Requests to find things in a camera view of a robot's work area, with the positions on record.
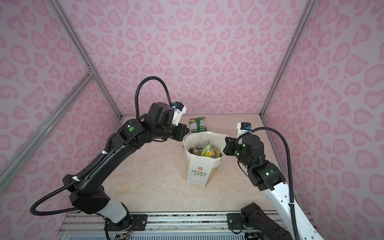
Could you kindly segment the green white snack bag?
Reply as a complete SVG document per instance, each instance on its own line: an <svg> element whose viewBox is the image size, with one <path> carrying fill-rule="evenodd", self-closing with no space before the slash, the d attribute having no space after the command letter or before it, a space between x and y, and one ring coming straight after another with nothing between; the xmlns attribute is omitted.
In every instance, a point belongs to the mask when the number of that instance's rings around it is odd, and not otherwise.
<svg viewBox="0 0 384 240"><path fill-rule="evenodd" d="M206 118L198 117L198 118L189 119L189 129L191 133L206 132L207 131Z"/></svg>

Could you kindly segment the orange Fox's fruit bag bottom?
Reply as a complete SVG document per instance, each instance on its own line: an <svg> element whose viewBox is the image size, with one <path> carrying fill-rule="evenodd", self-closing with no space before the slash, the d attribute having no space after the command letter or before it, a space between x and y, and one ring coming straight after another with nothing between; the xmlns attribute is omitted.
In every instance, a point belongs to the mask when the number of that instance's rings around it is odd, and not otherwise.
<svg viewBox="0 0 384 240"><path fill-rule="evenodd" d="M190 148L189 153L192 155L200 156L203 149Z"/></svg>

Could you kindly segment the white paper bag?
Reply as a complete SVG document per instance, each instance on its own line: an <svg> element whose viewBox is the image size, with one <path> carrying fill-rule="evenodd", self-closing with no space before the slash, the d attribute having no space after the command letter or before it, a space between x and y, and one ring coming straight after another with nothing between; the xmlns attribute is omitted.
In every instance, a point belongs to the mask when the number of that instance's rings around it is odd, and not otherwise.
<svg viewBox="0 0 384 240"><path fill-rule="evenodd" d="M226 146L225 137L227 137L227 135L213 132L200 132L192 133L185 138L183 143L187 157L188 182L201 187L207 185L226 158L226 155L223 153ZM190 148L203 149L208 141L210 141L213 149L216 149L221 153L222 156L220 158L213 159L189 153Z"/></svg>

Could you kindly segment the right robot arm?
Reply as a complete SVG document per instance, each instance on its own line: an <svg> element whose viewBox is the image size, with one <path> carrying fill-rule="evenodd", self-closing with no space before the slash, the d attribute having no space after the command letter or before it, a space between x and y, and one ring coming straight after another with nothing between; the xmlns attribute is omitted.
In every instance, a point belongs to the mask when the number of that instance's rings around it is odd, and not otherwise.
<svg viewBox="0 0 384 240"><path fill-rule="evenodd" d="M269 240L321 240L320 233L290 194L288 181L279 168L266 159L261 139L247 134L241 140L226 137L225 142L224 154L235 156L246 167L251 183L273 204L285 224L280 226L257 204L251 203L241 209L243 226L260 231L261 237Z"/></svg>

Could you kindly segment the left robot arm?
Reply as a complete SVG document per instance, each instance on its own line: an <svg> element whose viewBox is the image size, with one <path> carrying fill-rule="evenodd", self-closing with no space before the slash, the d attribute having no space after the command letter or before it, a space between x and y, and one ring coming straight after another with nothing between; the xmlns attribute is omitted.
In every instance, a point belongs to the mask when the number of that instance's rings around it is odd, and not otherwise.
<svg viewBox="0 0 384 240"><path fill-rule="evenodd" d="M143 145L160 139L181 142L189 131L185 124L152 122L148 116L128 120L108 140L107 154L99 155L103 159L95 158L78 173L78 179L69 188L72 205L86 214L97 214L106 219L109 231L131 230L133 217L124 204L116 204L111 200L102 185L103 182Z"/></svg>

